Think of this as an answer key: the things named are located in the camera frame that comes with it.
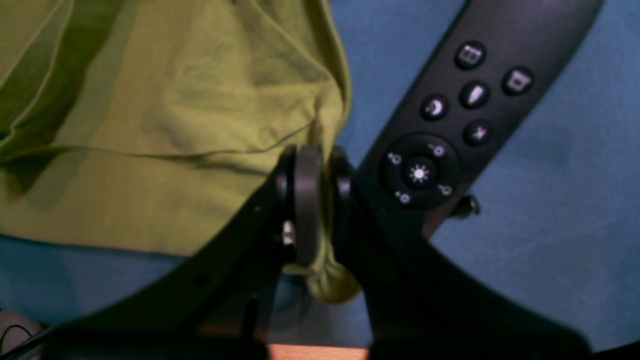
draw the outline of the button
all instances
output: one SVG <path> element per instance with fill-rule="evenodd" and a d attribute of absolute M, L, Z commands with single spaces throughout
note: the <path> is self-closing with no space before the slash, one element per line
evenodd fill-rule
<path fill-rule="evenodd" d="M 466 84 L 460 92 L 460 103 L 467 109 L 477 109 L 486 104 L 491 96 L 489 85 L 480 80 Z"/>
<path fill-rule="evenodd" d="M 462 168 L 451 144 L 428 133 L 412 133 L 394 141 L 382 156 L 380 183 L 404 209 L 432 209 L 451 199 Z"/>
<path fill-rule="evenodd" d="M 462 70 L 475 69 L 482 64 L 485 54 L 483 44 L 477 41 L 465 42 L 456 51 L 456 65 Z"/>
<path fill-rule="evenodd" d="M 427 97 L 420 107 L 422 117 L 426 120 L 442 119 L 449 111 L 449 101 L 442 95 L 431 95 Z"/>
<path fill-rule="evenodd" d="M 465 129 L 465 141 L 471 146 L 484 145 L 493 137 L 493 126 L 487 120 L 474 120 Z"/>
<path fill-rule="evenodd" d="M 533 72 L 525 67 L 514 67 L 502 78 L 502 90 L 507 95 L 522 95 L 533 87 Z"/>
<path fill-rule="evenodd" d="M 438 179 L 438 168 L 425 156 L 414 156 L 407 160 L 403 169 L 403 180 L 410 188 L 423 190 Z"/>

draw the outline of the blue surface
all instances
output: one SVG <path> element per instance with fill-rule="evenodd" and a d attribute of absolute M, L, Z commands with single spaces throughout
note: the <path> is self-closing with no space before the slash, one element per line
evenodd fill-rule
<path fill-rule="evenodd" d="M 461 0 L 334 0 L 354 103 L 340 144 L 354 164 Z M 580 51 L 473 193 L 483 214 L 436 246 L 503 295 L 580 329 L 595 349 L 640 338 L 640 1 L 610 0 Z M 179 258 L 0 240 L 0 307 L 58 323 L 135 292 Z M 284 279 L 271 339 L 361 346 L 362 298 L 308 299 Z"/>

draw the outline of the black remote control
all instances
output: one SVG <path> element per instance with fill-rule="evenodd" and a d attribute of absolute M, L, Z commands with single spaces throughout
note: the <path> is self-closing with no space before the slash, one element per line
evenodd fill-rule
<path fill-rule="evenodd" d="M 586 36 L 602 0 L 473 0 L 358 172 L 431 236 Z"/>

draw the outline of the green fabric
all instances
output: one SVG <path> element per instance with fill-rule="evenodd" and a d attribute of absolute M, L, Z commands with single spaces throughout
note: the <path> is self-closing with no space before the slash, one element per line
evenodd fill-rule
<path fill-rule="evenodd" d="M 188 256 L 350 84 L 326 1 L 0 0 L 0 233 Z M 307 276 L 358 292 L 330 243 Z"/>

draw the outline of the cable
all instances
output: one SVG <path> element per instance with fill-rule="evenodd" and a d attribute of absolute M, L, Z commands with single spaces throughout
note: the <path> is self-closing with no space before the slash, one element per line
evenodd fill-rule
<path fill-rule="evenodd" d="M 3 346 L 3 344 L 4 344 L 4 338 L 5 338 L 5 337 L 6 337 L 6 335 L 9 333 L 9 330 L 14 329 L 14 328 L 21 329 L 21 330 L 23 330 L 24 332 L 26 332 L 26 333 L 27 333 L 27 335 L 29 336 L 29 338 L 31 338 L 31 337 L 32 337 L 31 333 L 30 333 L 27 329 L 25 329 L 25 327 L 24 327 L 24 326 L 22 326 L 22 325 L 13 324 L 13 325 L 11 325 L 11 326 L 7 327 L 7 328 L 4 330 L 4 333 L 2 334 L 2 336 L 0 337 L 0 354 L 2 354 L 2 346 Z"/>

